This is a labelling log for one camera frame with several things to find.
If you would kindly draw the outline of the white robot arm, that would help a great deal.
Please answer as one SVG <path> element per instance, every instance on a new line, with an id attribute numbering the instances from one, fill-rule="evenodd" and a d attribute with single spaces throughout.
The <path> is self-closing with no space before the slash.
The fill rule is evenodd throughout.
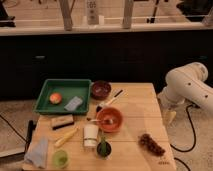
<path id="1" fill-rule="evenodd" d="M 207 67 L 200 62 L 174 68 L 166 74 L 166 86 L 157 95 L 165 126 L 173 121 L 175 108 L 185 100 L 213 114 L 213 88 L 205 84 L 207 78 Z"/>

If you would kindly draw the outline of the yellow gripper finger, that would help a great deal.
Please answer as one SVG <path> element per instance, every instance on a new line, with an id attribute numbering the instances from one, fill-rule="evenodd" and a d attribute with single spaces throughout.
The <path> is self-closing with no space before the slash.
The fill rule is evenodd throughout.
<path id="1" fill-rule="evenodd" d="M 171 124 L 175 117 L 175 111 L 168 111 L 165 116 L 165 125 L 168 126 L 169 124 Z"/>

